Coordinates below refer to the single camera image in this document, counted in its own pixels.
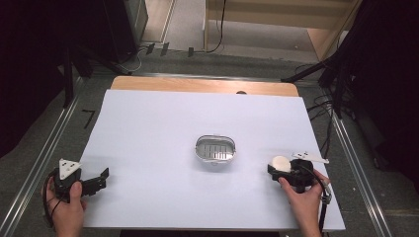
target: person's right hand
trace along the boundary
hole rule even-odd
[[[330,180],[320,172],[314,170],[314,174],[327,185],[330,184]],[[278,181],[287,194],[293,214],[302,234],[306,237],[321,236],[318,227],[318,209],[322,193],[320,184],[315,181],[315,184],[308,191],[298,194],[293,190],[286,179],[279,178]]]
[[[57,237],[78,237],[83,227],[84,210],[86,202],[81,200],[82,186],[75,182],[70,189],[70,203],[59,202],[55,192],[51,189],[52,178],[48,180],[46,187],[46,199],[48,200],[49,214],[55,226]]]

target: white triangular marker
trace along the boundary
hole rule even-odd
[[[306,151],[305,152],[296,152],[296,153],[293,154],[293,157],[301,159],[301,160],[307,160],[307,161],[314,161],[314,162],[329,164],[328,159],[323,159],[321,157],[308,154],[308,152],[306,152]]]
[[[64,180],[68,176],[74,173],[81,164],[74,161],[67,161],[64,159],[59,160],[59,179]]]

